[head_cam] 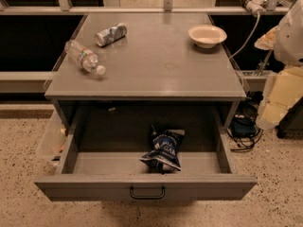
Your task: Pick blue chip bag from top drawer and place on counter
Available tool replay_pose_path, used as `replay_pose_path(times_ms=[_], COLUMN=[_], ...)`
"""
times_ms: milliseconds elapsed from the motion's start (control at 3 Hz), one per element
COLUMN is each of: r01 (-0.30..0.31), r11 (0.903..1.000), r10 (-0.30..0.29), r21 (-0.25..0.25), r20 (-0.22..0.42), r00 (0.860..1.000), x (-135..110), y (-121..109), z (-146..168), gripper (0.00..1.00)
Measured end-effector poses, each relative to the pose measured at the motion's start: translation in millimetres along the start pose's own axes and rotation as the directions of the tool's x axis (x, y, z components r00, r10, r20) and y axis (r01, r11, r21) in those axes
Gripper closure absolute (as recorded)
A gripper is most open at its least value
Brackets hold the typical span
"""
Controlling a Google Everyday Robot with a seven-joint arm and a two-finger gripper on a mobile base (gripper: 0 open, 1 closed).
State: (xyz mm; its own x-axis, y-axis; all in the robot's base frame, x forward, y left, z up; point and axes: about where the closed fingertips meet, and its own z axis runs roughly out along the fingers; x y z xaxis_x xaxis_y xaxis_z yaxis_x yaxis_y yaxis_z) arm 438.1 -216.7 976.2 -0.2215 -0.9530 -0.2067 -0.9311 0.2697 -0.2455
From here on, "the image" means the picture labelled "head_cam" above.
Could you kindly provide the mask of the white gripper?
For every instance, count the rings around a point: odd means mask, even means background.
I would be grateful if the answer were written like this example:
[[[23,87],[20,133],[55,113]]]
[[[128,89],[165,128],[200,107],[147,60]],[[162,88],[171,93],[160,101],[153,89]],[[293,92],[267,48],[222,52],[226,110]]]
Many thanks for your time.
[[[303,0],[297,0],[278,26],[255,42],[255,48],[274,49],[277,61],[294,65],[267,78],[256,124],[262,130],[277,126],[303,97]]]

